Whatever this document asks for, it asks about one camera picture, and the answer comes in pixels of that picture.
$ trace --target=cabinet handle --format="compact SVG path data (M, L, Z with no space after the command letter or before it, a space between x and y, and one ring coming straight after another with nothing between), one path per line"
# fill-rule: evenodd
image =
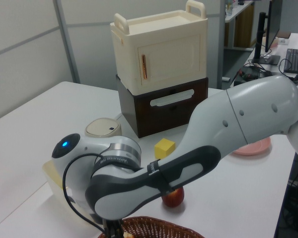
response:
M142 61L143 61L143 73L144 73L144 79L147 79L147 66L146 66L146 56L141 55Z

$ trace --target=yellow cube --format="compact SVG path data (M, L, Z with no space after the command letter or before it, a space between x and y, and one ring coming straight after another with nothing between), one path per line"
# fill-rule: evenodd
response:
M175 150L175 142L163 138L154 146L154 156L156 159L163 159Z

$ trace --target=wicker basket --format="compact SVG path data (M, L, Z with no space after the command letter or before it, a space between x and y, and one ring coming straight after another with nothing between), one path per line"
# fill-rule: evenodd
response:
M135 238L204 238L199 233L152 217L124 219L123 229Z

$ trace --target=keyboard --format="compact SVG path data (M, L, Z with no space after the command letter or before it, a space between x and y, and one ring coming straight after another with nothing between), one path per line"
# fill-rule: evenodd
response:
M298 73L298 49L287 49L284 72Z

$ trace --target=apple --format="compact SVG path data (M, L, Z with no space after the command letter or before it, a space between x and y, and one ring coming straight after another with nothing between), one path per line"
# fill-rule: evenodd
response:
M184 189L183 187L177 188L173 192L162 196L163 203L168 207L176 207L181 204L184 199Z

